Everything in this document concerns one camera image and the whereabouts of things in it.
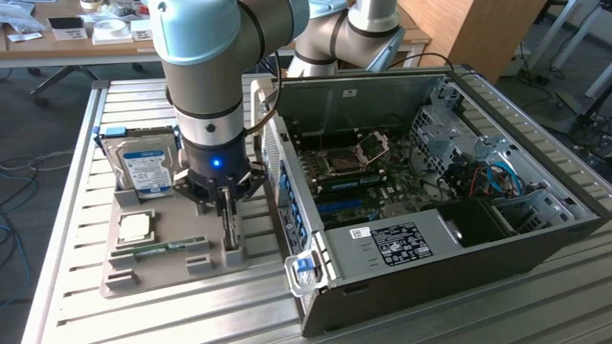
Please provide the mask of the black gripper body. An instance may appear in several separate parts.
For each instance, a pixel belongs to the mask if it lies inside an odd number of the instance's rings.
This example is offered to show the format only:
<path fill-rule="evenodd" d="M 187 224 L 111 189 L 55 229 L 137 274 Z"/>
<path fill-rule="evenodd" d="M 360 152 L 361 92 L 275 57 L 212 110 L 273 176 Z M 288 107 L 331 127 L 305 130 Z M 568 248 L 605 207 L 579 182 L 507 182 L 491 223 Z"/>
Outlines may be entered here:
<path fill-rule="evenodd" d="M 239 181 L 249 172 L 245 153 L 245 139 L 235 138 L 221 145 L 199 145 L 184 139 L 189 178 L 207 186 L 209 180 L 216 186 L 228 185 L 228 177 Z"/>

